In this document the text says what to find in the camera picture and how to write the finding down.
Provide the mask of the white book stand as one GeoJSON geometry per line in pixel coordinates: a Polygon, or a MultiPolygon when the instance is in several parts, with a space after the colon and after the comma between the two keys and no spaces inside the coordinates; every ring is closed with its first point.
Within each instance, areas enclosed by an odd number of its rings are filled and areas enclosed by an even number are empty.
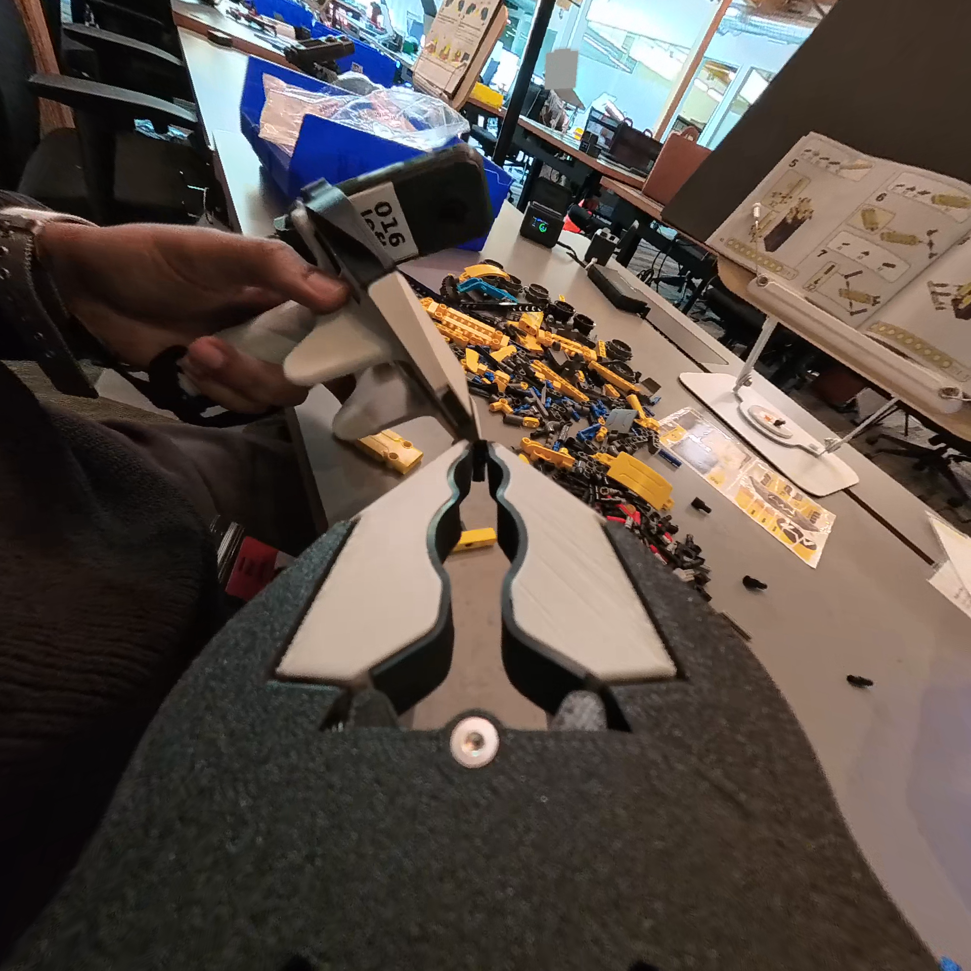
{"type": "Polygon", "coordinates": [[[765,311],[767,318],[737,376],[685,372],[680,383],[801,492],[822,498],[849,489],[859,479],[837,455],[852,434],[832,438],[813,433],[756,386],[756,362],[779,324],[888,392],[891,406],[909,406],[969,439],[969,379],[933,374],[837,321],[771,274],[753,273],[725,257],[720,258],[719,272],[731,291],[765,311]]]}

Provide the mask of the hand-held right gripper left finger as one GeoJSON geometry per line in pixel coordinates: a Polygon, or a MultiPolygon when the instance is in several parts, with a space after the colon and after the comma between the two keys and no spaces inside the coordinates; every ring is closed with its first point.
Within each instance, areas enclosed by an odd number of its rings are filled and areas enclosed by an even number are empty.
{"type": "Polygon", "coordinates": [[[454,647],[444,563],[471,479],[471,446],[456,444],[358,514],[295,627],[278,679],[377,690],[443,683],[454,647]]]}

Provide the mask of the black backing board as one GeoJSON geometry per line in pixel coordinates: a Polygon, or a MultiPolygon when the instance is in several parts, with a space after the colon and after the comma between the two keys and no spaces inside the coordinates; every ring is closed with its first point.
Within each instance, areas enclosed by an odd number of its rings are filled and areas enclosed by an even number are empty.
{"type": "Polygon", "coordinates": [[[968,183],[970,3],[837,2],[663,220],[706,241],[811,132],[968,183]]]}

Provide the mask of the person's left hand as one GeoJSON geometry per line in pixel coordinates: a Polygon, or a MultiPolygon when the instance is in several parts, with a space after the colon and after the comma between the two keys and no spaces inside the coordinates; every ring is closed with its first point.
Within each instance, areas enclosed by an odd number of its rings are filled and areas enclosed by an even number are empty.
{"type": "Polygon", "coordinates": [[[346,286],[284,242],[175,225],[44,225],[38,256],[66,309],[121,363],[139,369],[181,346],[180,370],[238,414],[303,403],[282,366],[217,336],[288,301],[340,309],[346,286]]]}

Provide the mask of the printed cardboard box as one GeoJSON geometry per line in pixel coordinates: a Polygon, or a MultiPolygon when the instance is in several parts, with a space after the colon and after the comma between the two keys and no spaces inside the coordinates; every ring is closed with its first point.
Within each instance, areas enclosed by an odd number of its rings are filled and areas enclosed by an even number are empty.
{"type": "Polygon", "coordinates": [[[502,1],[439,2],[412,70],[413,88],[461,109],[507,24],[502,1]]]}

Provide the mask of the yellow rectangular panel brick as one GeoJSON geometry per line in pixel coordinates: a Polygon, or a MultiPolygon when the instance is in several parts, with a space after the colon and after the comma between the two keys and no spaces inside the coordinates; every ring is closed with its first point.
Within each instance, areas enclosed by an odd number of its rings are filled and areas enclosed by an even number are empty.
{"type": "Polygon", "coordinates": [[[401,476],[417,469],[423,458],[421,449],[390,429],[361,437],[356,445],[365,455],[401,476]]]}

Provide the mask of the person's left forearm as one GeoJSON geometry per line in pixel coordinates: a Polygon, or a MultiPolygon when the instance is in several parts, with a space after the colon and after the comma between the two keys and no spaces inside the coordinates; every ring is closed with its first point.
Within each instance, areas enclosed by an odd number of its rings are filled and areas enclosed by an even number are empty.
{"type": "Polygon", "coordinates": [[[1,358],[33,361],[55,389],[96,399],[82,363],[100,362],[99,344],[67,310],[49,270],[39,237],[48,225],[90,225],[16,192],[1,192],[1,358]]]}

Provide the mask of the open instruction booklet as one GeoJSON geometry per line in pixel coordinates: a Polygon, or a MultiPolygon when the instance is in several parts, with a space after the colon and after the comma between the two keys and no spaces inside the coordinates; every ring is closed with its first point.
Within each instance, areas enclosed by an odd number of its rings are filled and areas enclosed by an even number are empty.
{"type": "Polygon", "coordinates": [[[969,238],[969,184],[811,133],[707,242],[962,384],[970,365],[969,238]]]}

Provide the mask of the black office chair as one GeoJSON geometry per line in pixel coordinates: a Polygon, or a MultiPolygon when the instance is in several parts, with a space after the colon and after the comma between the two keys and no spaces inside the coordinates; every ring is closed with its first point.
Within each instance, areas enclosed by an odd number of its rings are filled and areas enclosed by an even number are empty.
{"type": "Polygon", "coordinates": [[[227,221],[193,111],[91,79],[35,73],[25,86],[75,125],[42,135],[18,180],[24,195],[98,225],[227,221]]]}

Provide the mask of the pile of black red pins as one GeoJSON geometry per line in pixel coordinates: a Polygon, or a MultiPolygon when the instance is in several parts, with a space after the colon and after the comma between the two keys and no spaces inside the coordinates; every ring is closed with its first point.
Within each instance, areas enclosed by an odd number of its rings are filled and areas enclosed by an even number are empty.
{"type": "Polygon", "coordinates": [[[554,456],[554,461],[538,460],[537,466],[594,513],[624,527],[704,602],[711,602],[706,557],[693,535],[679,534],[672,509],[659,512],[609,479],[608,454],[573,456],[557,452],[554,456]]]}

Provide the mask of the red black tag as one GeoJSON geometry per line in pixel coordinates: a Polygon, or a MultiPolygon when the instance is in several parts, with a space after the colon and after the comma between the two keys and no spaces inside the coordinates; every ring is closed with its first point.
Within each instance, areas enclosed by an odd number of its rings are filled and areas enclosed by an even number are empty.
{"type": "Polygon", "coordinates": [[[248,603],[269,586],[294,557],[249,535],[239,523],[214,517],[209,532],[215,546],[219,583],[230,603],[248,603]]]}

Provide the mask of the pile of yellow blue bricks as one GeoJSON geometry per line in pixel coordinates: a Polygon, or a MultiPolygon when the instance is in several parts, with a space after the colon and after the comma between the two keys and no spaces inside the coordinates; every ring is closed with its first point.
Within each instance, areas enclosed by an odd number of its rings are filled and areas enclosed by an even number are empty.
{"type": "Polygon", "coordinates": [[[557,452],[627,454],[647,465],[661,454],[659,385],[631,366],[624,342],[595,339],[594,320],[563,298],[489,260],[443,277],[437,290],[411,285],[469,394],[521,433],[516,452],[537,471],[546,475],[537,461],[557,452]]]}

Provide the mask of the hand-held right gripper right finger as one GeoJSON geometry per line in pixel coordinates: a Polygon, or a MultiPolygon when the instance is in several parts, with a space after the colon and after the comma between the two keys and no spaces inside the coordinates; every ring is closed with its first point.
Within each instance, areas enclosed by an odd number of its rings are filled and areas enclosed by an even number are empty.
{"type": "Polygon", "coordinates": [[[517,689],[673,679],[676,663],[607,522],[509,448],[488,446],[499,545],[502,658],[517,689]]]}

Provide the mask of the clear plastic bag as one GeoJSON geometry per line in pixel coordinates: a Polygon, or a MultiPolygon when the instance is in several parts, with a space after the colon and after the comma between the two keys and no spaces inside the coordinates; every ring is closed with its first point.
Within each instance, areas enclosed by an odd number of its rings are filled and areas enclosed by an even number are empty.
{"type": "Polygon", "coordinates": [[[403,86],[332,93],[264,75],[262,90],[258,135],[287,154],[294,151],[307,115],[419,151],[442,148],[470,130],[468,120],[440,99],[403,86]]]}

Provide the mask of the large yellow panel brick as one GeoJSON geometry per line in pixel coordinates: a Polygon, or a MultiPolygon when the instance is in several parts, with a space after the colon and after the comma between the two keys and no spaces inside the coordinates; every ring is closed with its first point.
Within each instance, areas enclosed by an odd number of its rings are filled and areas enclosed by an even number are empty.
{"type": "Polygon", "coordinates": [[[668,479],[632,455],[608,455],[606,473],[609,479],[624,487],[659,512],[669,512],[674,505],[673,487],[668,479]]]}

